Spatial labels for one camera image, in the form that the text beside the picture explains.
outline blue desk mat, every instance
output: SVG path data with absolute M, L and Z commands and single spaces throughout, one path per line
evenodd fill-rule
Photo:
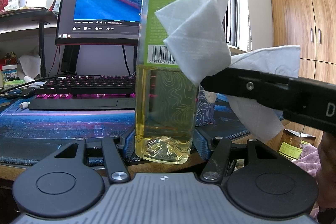
M 96 142 L 111 134 L 122 135 L 134 125 L 133 110 L 37 111 L 20 110 L 26 99 L 15 99 L 0 108 L 0 162 L 32 165 L 71 139 L 83 137 Z M 282 112 L 276 111 L 282 119 Z M 224 95 L 218 94 L 213 124 L 202 126 L 210 136 L 234 139 L 249 134 L 231 110 Z M 128 161 L 139 161 L 136 155 Z M 101 165 L 101 159 L 90 159 Z

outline gray ribbed plate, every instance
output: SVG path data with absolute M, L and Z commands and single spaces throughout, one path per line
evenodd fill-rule
M 193 173 L 137 174 L 112 185 L 86 213 L 55 221 L 27 215 L 15 224 L 313 224 L 309 216 L 285 221 L 258 219 L 234 207 L 216 185 L 196 180 Z

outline letter d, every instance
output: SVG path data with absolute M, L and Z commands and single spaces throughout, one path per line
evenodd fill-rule
M 332 117 L 332 116 L 334 116 L 334 114 L 335 114 L 335 110 L 336 110 L 336 106 L 335 106 L 335 104 L 333 104 L 333 103 L 328 103 L 327 112 L 325 113 L 325 115 L 326 115 L 327 117 Z

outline yellow liquid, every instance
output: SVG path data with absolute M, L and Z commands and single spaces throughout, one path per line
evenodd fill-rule
M 185 163 L 198 88 L 180 70 L 138 65 L 136 73 L 135 153 L 155 162 Z

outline hand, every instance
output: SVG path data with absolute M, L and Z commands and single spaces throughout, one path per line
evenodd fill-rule
M 317 202 L 321 208 L 336 208 L 336 137 L 324 132 L 318 151 L 321 169 L 316 173 Z

